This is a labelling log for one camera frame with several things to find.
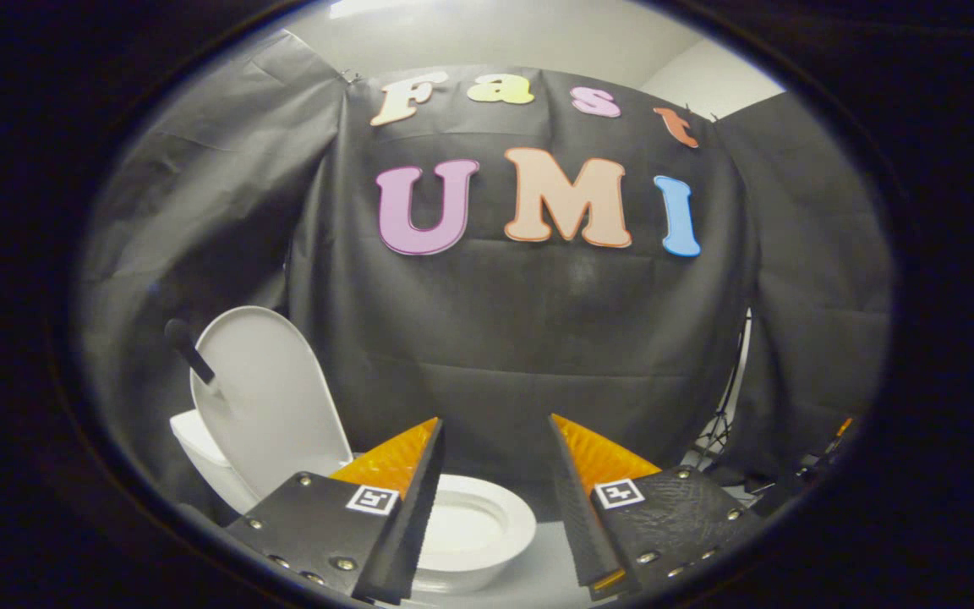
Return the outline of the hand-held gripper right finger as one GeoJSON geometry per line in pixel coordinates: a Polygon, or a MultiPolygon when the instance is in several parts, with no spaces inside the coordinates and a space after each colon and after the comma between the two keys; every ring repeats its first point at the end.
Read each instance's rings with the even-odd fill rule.
{"type": "Polygon", "coordinates": [[[762,527],[696,468],[661,468],[557,414],[548,426],[561,521],[593,601],[672,593],[762,527]]]}

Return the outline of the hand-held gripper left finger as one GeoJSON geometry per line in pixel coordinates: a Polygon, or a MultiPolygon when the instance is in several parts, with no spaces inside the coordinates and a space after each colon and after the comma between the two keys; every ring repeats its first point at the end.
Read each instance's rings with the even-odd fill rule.
{"type": "Polygon", "coordinates": [[[398,604],[411,595],[444,448],[443,421],[422,421],[336,473],[290,475],[227,533],[305,584],[398,604]]]}

